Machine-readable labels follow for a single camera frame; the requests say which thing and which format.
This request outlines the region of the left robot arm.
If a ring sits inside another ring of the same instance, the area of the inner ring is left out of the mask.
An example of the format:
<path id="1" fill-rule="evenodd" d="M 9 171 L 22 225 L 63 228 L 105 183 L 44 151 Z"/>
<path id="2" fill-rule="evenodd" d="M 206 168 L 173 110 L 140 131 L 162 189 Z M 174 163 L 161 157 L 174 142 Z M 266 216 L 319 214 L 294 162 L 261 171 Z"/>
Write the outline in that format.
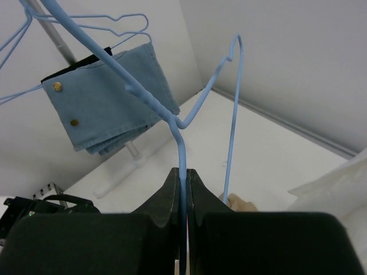
<path id="1" fill-rule="evenodd" d="M 54 183 L 47 184 L 31 198 L 1 197 L 1 247 L 4 247 L 11 228 L 24 217 L 99 212 L 89 199 L 64 194 Z"/>

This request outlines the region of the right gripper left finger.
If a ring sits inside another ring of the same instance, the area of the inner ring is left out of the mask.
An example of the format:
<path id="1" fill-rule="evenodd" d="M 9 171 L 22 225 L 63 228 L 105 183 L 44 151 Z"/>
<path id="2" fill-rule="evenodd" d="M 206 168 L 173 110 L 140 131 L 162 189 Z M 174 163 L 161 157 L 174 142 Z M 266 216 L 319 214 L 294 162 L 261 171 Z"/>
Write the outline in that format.
<path id="1" fill-rule="evenodd" d="M 128 214 L 39 214 L 20 220 L 1 252 L 2 274 L 173 274 L 178 169 Z"/>

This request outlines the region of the blue wire hanger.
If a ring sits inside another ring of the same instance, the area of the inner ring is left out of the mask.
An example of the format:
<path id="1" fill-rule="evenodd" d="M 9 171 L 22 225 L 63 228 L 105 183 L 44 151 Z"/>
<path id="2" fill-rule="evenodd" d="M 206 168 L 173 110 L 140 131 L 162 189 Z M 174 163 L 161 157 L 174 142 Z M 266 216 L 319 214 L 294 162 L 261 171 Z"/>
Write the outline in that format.
<path id="1" fill-rule="evenodd" d="M 235 91 L 235 102 L 233 106 L 231 133 L 229 139 L 229 149 L 227 157 L 227 170 L 225 174 L 224 182 L 224 196 L 225 202 L 228 196 L 229 177 L 231 173 L 232 154 L 235 139 L 237 109 L 239 103 L 239 92 L 241 84 L 241 76 L 243 71 L 244 62 L 244 47 L 241 39 L 241 35 L 237 34 L 233 38 L 229 53 L 224 56 L 216 68 L 213 76 L 208 81 L 204 90 L 201 92 L 200 98 L 195 103 L 188 116 L 182 121 L 176 115 L 172 114 L 167 108 L 165 108 L 149 91 L 147 91 L 142 84 L 139 83 L 127 70 L 117 63 L 111 56 L 109 56 L 89 35 L 84 32 L 80 26 L 78 26 L 71 17 L 61 8 L 56 1 L 42 1 L 45 8 L 51 13 L 52 17 L 61 24 L 72 36 L 74 36 L 81 44 L 83 44 L 88 50 L 96 55 L 101 61 L 103 61 L 115 74 L 122 78 L 126 83 L 126 91 L 138 98 L 148 108 L 150 108 L 156 115 L 158 115 L 163 121 L 165 121 L 170 132 L 177 143 L 178 148 L 178 168 L 179 168 L 179 274 L 186 274 L 187 270 L 187 249 L 188 249 L 188 207 L 187 207 L 187 187 L 186 187 L 186 170 L 187 170 L 187 158 L 186 158 L 186 146 L 184 139 L 180 133 L 180 130 L 187 128 L 194 120 L 196 114 L 202 107 L 206 97 L 212 89 L 215 81 L 217 80 L 221 70 L 226 62 L 231 62 L 235 55 L 235 44 L 239 45 L 240 57 L 239 66 L 237 71 L 237 83 Z"/>

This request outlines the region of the beige t shirt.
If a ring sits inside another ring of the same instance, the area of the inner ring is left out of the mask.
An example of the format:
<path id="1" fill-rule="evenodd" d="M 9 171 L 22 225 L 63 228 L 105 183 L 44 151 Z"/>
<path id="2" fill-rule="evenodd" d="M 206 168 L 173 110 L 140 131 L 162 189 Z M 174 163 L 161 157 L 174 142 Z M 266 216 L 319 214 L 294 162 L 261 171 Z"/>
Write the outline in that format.
<path id="1" fill-rule="evenodd" d="M 234 193 L 227 196 L 225 204 L 235 212 L 258 212 L 257 207 L 252 202 L 244 201 Z"/>

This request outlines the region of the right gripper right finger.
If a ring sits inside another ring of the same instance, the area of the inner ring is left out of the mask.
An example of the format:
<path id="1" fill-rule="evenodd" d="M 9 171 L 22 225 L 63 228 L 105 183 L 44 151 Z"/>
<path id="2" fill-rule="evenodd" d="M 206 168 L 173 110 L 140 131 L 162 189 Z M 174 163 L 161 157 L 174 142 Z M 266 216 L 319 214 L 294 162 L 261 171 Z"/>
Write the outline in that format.
<path id="1" fill-rule="evenodd" d="M 187 171 L 191 274 L 363 274 L 345 228 L 320 212 L 236 212 Z"/>

